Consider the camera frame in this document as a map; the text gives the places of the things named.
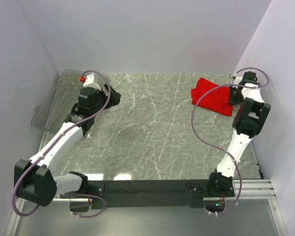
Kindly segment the red t shirt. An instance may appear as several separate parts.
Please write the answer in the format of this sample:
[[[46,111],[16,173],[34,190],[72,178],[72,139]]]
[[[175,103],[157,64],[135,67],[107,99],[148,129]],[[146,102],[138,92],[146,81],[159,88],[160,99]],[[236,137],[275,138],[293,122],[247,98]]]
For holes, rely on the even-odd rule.
[[[205,78],[200,78],[196,87],[191,89],[192,104],[195,105],[206,92],[216,87],[218,87],[217,84],[214,84]],[[206,95],[199,102],[198,106],[231,117],[233,106],[229,103],[229,96],[229,87],[218,88]]]

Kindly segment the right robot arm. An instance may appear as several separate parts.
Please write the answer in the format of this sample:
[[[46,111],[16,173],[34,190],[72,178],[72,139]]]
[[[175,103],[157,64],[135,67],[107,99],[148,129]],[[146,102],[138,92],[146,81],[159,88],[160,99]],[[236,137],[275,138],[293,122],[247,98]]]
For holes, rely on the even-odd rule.
[[[271,105],[261,96],[261,84],[257,74],[247,71],[242,76],[235,75],[234,86],[230,86],[229,104],[239,105],[233,120],[234,129],[230,145],[206,184],[211,196],[234,196],[233,178],[236,165],[253,138],[261,132],[269,115]]]

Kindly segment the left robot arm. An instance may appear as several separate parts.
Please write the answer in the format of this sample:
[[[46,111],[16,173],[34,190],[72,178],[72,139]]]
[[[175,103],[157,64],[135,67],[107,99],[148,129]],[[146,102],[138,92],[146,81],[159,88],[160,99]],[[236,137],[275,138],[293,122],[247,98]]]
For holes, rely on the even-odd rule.
[[[103,88],[86,86],[80,90],[78,102],[64,120],[57,134],[29,160],[19,160],[14,167],[14,197],[46,207],[53,198],[72,192],[84,197],[89,190],[88,177],[78,172],[54,177],[53,173],[66,153],[94,125],[103,110],[116,106],[121,95],[109,84]]]

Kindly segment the clear plastic bin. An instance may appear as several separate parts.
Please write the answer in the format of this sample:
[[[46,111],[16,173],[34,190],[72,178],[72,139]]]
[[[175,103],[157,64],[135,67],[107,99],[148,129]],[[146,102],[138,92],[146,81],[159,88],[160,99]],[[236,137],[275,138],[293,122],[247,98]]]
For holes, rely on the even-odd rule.
[[[42,143],[49,142],[56,135],[78,102],[78,95],[83,88],[81,74],[78,70],[60,73],[44,101],[35,110],[31,126],[43,131]]]

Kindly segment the black base beam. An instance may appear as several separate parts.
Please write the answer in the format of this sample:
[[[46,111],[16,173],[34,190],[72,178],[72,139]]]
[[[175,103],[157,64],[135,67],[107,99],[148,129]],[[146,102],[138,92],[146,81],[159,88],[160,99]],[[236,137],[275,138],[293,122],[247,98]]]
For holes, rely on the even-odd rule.
[[[233,197],[234,188],[228,185],[209,186],[207,179],[185,180],[102,180],[89,181],[86,187],[73,194],[91,199],[91,209],[106,207],[177,207],[203,208],[204,198]]]

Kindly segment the aluminium rail frame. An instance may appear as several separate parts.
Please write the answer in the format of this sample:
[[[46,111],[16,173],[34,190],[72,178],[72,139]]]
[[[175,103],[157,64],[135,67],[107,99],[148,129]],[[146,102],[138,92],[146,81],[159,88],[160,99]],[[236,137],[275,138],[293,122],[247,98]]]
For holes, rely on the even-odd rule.
[[[92,180],[102,181],[102,179],[88,179],[88,182]],[[240,200],[267,200],[278,234],[281,236],[286,236],[288,234],[281,212],[278,206],[275,205],[276,195],[269,179],[235,179],[233,180],[233,188],[235,193],[233,197],[204,198],[203,209],[208,214],[218,216],[219,214],[227,213],[234,209]],[[80,216],[81,212],[91,210],[91,199],[73,196],[74,193],[75,192],[69,192],[64,195],[55,196],[51,203],[61,201],[69,202],[69,210],[75,216]],[[106,202],[100,197],[96,197],[96,199],[100,200],[103,204],[102,208],[98,209],[99,213],[103,213],[104,209],[108,208],[106,207]],[[31,212],[25,213],[23,211],[25,202],[30,201],[19,197],[13,197],[12,205],[14,209],[5,233],[7,236],[15,234],[21,217],[30,216],[32,214]],[[34,204],[34,206],[35,208],[42,207],[37,204]]]

